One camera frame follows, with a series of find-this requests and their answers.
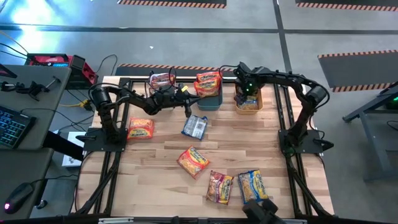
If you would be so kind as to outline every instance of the orange and black striped tape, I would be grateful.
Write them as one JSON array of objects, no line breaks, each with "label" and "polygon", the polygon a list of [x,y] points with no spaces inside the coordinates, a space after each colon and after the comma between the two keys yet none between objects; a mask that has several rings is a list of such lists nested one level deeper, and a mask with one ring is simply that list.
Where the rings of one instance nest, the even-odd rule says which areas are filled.
[{"label": "orange and black striped tape", "polygon": [[[118,67],[133,67],[133,68],[172,68],[175,69],[186,69],[186,70],[209,70],[218,71],[218,67],[202,67],[202,66],[176,66],[176,65],[146,65],[146,64],[130,64],[122,63]],[[222,68],[222,71],[233,71],[233,68]]]},{"label": "orange and black striped tape", "polygon": [[204,7],[213,9],[224,9],[226,4],[176,2],[176,1],[151,1],[151,0],[119,0],[118,4],[139,6],[174,6],[174,7]]},{"label": "orange and black striped tape", "polygon": [[339,93],[343,91],[361,91],[361,90],[383,90],[393,83],[378,83],[370,85],[354,85],[354,86],[336,86],[332,88],[332,92]]},{"label": "orange and black striped tape", "polygon": [[337,53],[337,54],[322,54],[322,55],[318,55],[318,58],[341,57],[341,56],[352,56],[352,55],[388,54],[388,53],[398,53],[398,50],[374,50],[374,51],[369,51],[369,52],[348,52],[348,53]]},{"label": "orange and black striped tape", "polygon": [[309,3],[300,2],[296,3],[298,7],[312,7],[312,8],[323,8],[323,9],[355,9],[355,10],[368,10],[368,11],[390,11],[398,12],[398,7],[395,6],[362,6],[362,5],[350,5],[350,4],[327,4],[327,3]]}]

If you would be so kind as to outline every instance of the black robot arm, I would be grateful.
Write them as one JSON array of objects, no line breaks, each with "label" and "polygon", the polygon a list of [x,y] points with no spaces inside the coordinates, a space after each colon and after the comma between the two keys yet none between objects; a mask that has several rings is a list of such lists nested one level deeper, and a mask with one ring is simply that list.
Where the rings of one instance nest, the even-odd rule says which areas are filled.
[{"label": "black robot arm", "polygon": [[[293,88],[296,97],[302,104],[302,110],[296,122],[289,128],[286,140],[292,146],[299,146],[303,138],[307,135],[307,123],[316,112],[317,106],[328,96],[327,90],[317,82],[305,78],[303,75],[271,71],[265,67],[255,68],[253,71],[249,67],[240,63],[234,70],[237,79],[235,83],[240,87],[242,94],[238,101],[244,101],[248,95],[253,95],[266,83],[290,86]],[[304,94],[302,85],[310,87]]]},{"label": "black robot arm", "polygon": [[[91,97],[96,107],[98,115],[101,118],[103,131],[105,132],[107,143],[117,143],[124,136],[120,135],[120,130],[116,122],[112,119],[111,110],[122,103],[129,103],[142,108],[147,114],[155,115],[164,108],[185,107],[185,116],[191,116],[191,105],[200,100],[199,96],[190,94],[180,83],[178,87],[167,86],[165,90],[160,89],[150,97],[138,95],[135,90],[130,91],[127,88],[105,86],[97,87],[91,91]],[[119,100],[112,102],[110,93],[119,96]]]}]

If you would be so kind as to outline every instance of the rgb keyboard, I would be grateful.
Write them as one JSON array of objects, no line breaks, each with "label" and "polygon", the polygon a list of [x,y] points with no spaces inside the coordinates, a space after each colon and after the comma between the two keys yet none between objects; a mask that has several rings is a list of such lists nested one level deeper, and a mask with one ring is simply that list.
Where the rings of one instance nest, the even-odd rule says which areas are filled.
[{"label": "rgb keyboard", "polygon": [[18,147],[36,118],[0,106],[0,145],[11,149]]}]

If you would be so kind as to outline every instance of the wooden table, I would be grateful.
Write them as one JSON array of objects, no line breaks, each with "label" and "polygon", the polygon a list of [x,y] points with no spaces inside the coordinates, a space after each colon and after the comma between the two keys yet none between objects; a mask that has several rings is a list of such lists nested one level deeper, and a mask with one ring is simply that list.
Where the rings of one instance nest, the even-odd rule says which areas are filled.
[{"label": "wooden table", "polygon": [[[104,82],[119,83],[119,78],[105,77]],[[189,92],[194,93],[193,85],[186,84]],[[133,89],[138,94],[144,94],[143,83],[135,83]],[[236,177],[238,173],[260,169],[266,192],[279,207],[277,215],[282,218],[294,217],[285,158],[280,152],[277,137],[280,127],[274,88],[266,85],[261,91],[264,107],[256,115],[239,115],[235,112],[233,84],[223,85],[224,103],[218,111],[200,111],[197,105],[193,105],[192,114],[207,116],[209,119],[202,141],[181,134],[186,120],[183,108],[149,116],[142,109],[131,105],[129,117],[153,119],[155,133],[152,139],[128,142],[119,166],[112,216],[243,218],[246,216],[241,211],[243,202],[238,178],[234,179],[228,206],[206,201],[210,171]],[[297,118],[301,105],[294,97],[294,92],[290,91]],[[100,126],[100,118],[95,115],[93,127]],[[210,165],[197,180],[176,163],[178,156],[191,145],[210,160]],[[83,165],[78,186],[78,208],[88,200],[98,185],[103,157],[103,152],[94,152]],[[302,157],[308,187],[323,207],[333,213],[320,159],[308,154],[303,154]],[[300,187],[297,186],[297,189],[300,208],[304,211]],[[101,210],[107,196],[106,189]]]}]

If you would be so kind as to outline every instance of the gray floor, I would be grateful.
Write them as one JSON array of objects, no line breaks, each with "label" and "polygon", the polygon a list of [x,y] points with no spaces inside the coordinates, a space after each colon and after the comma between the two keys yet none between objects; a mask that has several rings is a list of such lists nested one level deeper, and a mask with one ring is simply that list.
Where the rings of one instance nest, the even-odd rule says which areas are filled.
[{"label": "gray floor", "polygon": [[[276,29],[271,0],[228,0],[226,9],[120,6],[111,0],[9,0],[0,13],[0,25],[40,24],[88,27],[153,28],[251,28]],[[398,29],[398,12],[310,9],[295,7],[294,0],[280,0],[285,29],[380,30]],[[217,67],[239,61],[250,67],[284,68],[278,34],[150,33],[150,32],[40,32],[22,26],[6,31],[29,52],[67,53],[85,57],[96,70],[105,56],[117,54],[119,63],[202,65]],[[286,35],[294,72],[327,86],[318,54],[398,49],[396,35]],[[12,44],[0,36],[0,42]],[[2,63],[22,64],[22,59],[0,54]],[[105,61],[99,75],[109,75],[113,59]],[[83,96],[73,91],[81,99]],[[315,115],[319,129],[335,147],[325,153],[326,176],[335,213],[344,218],[395,223],[398,220],[398,182],[363,182],[374,170],[373,155],[360,121],[345,124],[341,117],[374,98],[378,91],[332,93],[331,101]],[[62,103],[77,100],[65,93]],[[92,113],[79,108],[58,109],[74,121]],[[56,116],[51,130],[69,125]],[[76,173],[60,167],[55,154],[49,177]],[[73,197],[73,181],[51,181],[44,198],[49,205],[32,217],[67,214]]]}]

